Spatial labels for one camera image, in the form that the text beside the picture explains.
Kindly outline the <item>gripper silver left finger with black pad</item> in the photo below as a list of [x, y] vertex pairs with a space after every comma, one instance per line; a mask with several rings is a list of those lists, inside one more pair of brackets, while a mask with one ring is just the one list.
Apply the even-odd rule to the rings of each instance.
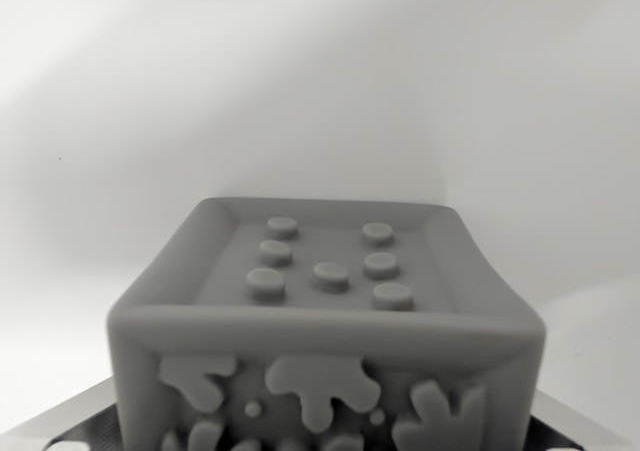
[[2, 450], [46, 450], [73, 441], [89, 450], [119, 450], [113, 378], [107, 378], [1, 435]]

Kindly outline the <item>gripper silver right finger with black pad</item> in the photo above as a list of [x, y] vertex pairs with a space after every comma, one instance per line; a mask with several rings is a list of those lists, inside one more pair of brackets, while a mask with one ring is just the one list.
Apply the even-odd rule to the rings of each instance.
[[537, 390], [528, 431], [529, 450], [638, 450], [629, 439]]

